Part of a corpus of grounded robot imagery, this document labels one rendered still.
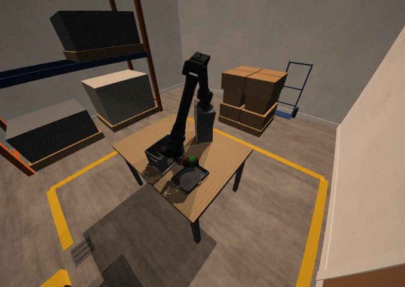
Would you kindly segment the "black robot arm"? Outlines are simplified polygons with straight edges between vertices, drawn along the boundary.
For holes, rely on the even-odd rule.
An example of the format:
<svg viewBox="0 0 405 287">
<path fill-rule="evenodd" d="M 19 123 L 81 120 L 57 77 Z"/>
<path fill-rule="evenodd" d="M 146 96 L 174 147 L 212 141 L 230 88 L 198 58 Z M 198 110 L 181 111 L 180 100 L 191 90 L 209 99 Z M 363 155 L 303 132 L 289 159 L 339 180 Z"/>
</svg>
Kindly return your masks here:
<svg viewBox="0 0 405 287">
<path fill-rule="evenodd" d="M 199 82 L 197 91 L 197 105 L 205 112 L 211 110 L 213 105 L 210 104 L 213 93 L 208 88 L 207 64 L 210 60 L 210 55 L 196 52 L 189 60 L 185 60 L 182 74 L 186 75 L 185 87 L 180 101 L 177 118 L 173 129 L 171 130 L 169 146 L 161 147 L 161 155 L 167 158 L 178 157 L 177 151 L 182 148 L 182 143 L 185 141 L 186 120 L 189 109 L 191 107 L 192 98 L 195 88 Z M 197 74 L 191 75 L 189 72 Z"/>
</svg>

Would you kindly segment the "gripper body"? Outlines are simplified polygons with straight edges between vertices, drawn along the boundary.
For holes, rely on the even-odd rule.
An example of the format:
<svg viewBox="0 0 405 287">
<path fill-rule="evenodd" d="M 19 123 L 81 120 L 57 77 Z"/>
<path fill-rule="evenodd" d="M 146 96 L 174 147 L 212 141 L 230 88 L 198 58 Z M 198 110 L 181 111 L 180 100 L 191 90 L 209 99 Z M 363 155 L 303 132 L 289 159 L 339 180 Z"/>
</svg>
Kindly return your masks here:
<svg viewBox="0 0 405 287">
<path fill-rule="evenodd" d="M 183 160 L 183 159 L 184 159 L 183 148 L 181 148 L 179 151 L 177 151 L 177 155 L 178 155 L 178 157 L 174 157 L 174 158 L 173 158 L 173 161 L 179 161 L 179 160 Z"/>
</svg>

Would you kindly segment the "black crate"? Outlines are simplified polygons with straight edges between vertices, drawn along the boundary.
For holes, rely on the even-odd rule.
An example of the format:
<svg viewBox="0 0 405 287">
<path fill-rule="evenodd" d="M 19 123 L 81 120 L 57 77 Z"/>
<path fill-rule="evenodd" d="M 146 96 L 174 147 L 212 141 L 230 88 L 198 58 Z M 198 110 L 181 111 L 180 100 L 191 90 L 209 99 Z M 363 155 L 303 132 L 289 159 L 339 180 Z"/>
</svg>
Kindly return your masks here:
<svg viewBox="0 0 405 287">
<path fill-rule="evenodd" d="M 144 150 L 148 162 L 151 166 L 155 166 L 160 172 L 164 173 L 173 163 L 173 158 L 161 156 L 161 147 L 169 146 L 170 135 L 167 134 L 149 148 Z"/>
</svg>

